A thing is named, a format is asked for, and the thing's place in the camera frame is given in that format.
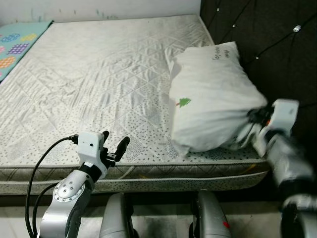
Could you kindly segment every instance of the black tufted headboard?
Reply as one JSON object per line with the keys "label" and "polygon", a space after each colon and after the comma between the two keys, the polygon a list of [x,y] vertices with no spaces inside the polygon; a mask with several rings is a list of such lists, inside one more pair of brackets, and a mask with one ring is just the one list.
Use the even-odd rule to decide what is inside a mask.
{"label": "black tufted headboard", "polygon": [[293,132],[314,158],[316,9],[316,0],[202,0],[201,6],[201,18],[214,43],[236,41],[241,65],[270,102],[299,100]]}

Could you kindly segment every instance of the quilted mattress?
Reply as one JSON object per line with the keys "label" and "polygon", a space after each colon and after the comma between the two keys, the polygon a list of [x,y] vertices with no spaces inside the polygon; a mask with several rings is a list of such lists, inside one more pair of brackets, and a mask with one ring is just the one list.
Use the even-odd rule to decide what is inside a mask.
{"label": "quilted mattress", "polygon": [[[25,194],[32,167],[58,139],[108,130],[131,142],[96,192],[247,188],[268,165],[252,148],[178,156],[169,136],[168,63],[213,44],[196,15],[55,23],[0,84],[0,194]],[[44,159],[33,193],[78,167],[63,142]]]}

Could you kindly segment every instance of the teal mat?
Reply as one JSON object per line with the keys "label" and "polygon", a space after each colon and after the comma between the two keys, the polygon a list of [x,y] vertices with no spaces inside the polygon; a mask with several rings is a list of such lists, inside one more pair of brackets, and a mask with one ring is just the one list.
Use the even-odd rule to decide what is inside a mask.
{"label": "teal mat", "polygon": [[46,31],[51,21],[0,27],[0,82]]}

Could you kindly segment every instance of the floor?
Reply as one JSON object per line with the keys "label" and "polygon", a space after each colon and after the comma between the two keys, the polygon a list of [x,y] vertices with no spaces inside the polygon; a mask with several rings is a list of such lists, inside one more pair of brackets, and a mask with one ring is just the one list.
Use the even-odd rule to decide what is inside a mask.
{"label": "floor", "polygon": [[[221,203],[233,238],[279,238],[281,215],[275,202]],[[39,207],[37,222],[47,207]],[[104,207],[88,208],[79,238],[97,238]],[[135,206],[132,222],[140,238],[187,238],[192,222],[189,205]],[[27,238],[24,207],[0,207],[0,231],[4,238]]]}

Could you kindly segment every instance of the white pillow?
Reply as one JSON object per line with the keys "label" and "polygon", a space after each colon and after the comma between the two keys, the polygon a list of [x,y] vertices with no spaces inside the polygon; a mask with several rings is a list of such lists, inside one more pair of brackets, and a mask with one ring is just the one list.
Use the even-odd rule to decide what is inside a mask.
{"label": "white pillow", "polygon": [[235,42],[187,48],[171,68],[171,139],[182,155],[238,148],[251,130],[247,112],[267,104],[239,63]]}

